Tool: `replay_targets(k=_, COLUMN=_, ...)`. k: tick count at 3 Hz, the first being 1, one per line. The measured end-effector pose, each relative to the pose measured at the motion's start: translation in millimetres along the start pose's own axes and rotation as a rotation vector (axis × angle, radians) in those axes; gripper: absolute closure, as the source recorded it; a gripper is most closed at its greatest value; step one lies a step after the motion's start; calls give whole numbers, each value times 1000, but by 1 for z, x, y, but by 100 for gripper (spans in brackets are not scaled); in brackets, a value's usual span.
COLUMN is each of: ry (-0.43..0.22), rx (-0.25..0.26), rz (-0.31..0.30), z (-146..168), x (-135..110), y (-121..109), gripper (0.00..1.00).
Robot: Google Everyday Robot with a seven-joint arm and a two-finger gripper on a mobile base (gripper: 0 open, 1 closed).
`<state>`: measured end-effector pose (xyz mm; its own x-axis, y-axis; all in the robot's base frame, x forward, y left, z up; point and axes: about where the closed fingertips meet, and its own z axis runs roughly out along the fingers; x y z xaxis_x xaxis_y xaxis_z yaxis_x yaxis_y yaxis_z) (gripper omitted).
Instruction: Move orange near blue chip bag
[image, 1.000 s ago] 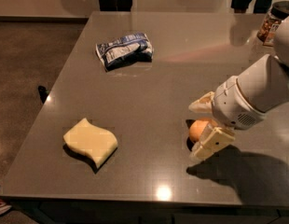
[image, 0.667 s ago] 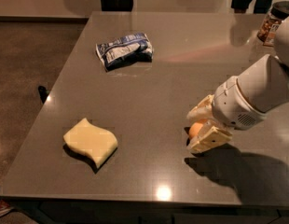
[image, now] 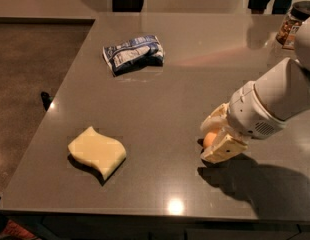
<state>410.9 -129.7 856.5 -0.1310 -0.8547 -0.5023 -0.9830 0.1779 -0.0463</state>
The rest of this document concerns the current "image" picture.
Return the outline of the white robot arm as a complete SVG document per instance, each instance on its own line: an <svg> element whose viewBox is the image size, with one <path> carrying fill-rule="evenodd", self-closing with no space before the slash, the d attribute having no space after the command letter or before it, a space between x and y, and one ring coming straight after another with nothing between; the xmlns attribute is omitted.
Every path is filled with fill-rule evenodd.
<svg viewBox="0 0 310 240"><path fill-rule="evenodd" d="M310 110L310 17L297 31L294 52L294 59L247 82L202 122L202 160L216 164L237 156L249 140L264 140Z"/></svg>

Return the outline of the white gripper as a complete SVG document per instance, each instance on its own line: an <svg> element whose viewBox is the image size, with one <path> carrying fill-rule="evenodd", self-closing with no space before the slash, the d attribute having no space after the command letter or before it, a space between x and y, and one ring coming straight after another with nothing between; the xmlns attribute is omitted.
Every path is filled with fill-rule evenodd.
<svg viewBox="0 0 310 240"><path fill-rule="evenodd" d="M200 157L212 164L227 161L248 148L249 138L245 136L263 140L285 127L285 121L272 116L262 105L255 82L249 81L233 93L228 104L218 106L202 122L200 130L204 134L216 131L217 136L211 146L203 147Z"/></svg>

